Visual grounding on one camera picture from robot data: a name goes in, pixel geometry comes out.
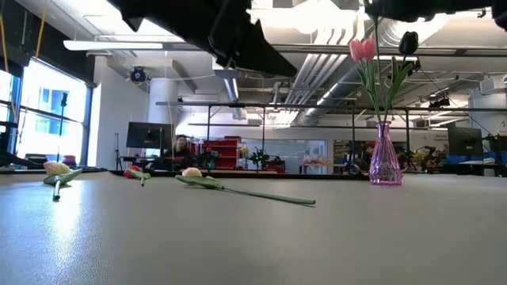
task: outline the window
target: window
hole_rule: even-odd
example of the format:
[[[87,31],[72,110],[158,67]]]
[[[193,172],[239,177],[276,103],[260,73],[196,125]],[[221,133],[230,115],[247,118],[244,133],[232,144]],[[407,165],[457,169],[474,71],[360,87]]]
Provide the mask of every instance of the window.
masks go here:
[[[67,105],[63,108],[64,97]],[[43,63],[30,62],[23,77],[17,155],[23,158],[26,154],[44,154],[49,161],[55,161],[58,154],[60,160],[63,155],[74,155],[81,164],[89,102],[84,82]]]

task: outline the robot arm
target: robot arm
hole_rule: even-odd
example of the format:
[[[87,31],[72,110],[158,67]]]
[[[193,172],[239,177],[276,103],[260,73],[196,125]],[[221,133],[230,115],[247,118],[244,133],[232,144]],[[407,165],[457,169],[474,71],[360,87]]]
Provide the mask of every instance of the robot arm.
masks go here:
[[[293,77],[297,69],[264,38],[261,22],[250,22],[251,0],[107,0],[137,31],[153,21],[217,58],[223,67]]]
[[[505,0],[377,0],[371,4],[365,2],[364,10],[373,17],[415,22],[420,17],[430,21],[437,13],[456,13],[490,6],[497,25],[507,30]]]

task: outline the column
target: column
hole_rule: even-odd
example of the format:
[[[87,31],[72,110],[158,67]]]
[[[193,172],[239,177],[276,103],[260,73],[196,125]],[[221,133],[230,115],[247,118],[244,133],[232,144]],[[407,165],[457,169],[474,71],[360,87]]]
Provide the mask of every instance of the column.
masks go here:
[[[148,123],[173,124],[176,129],[177,106],[156,105],[157,102],[176,102],[178,82],[167,78],[153,78],[150,84]]]

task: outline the blue object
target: blue object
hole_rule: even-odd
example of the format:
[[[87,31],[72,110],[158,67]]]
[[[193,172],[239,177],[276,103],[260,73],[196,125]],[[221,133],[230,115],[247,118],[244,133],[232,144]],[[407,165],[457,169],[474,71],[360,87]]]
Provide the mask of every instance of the blue object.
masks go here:
[[[468,162],[470,161],[470,156],[469,155],[448,155],[446,157],[446,161],[448,164],[459,164],[461,162]]]

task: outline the security camera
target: security camera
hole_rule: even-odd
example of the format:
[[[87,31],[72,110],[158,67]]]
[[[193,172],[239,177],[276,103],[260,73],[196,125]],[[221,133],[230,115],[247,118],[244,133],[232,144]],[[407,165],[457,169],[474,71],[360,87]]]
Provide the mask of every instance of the security camera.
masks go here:
[[[144,83],[147,80],[146,73],[144,72],[144,67],[134,67],[134,71],[130,73],[130,80],[134,83]]]

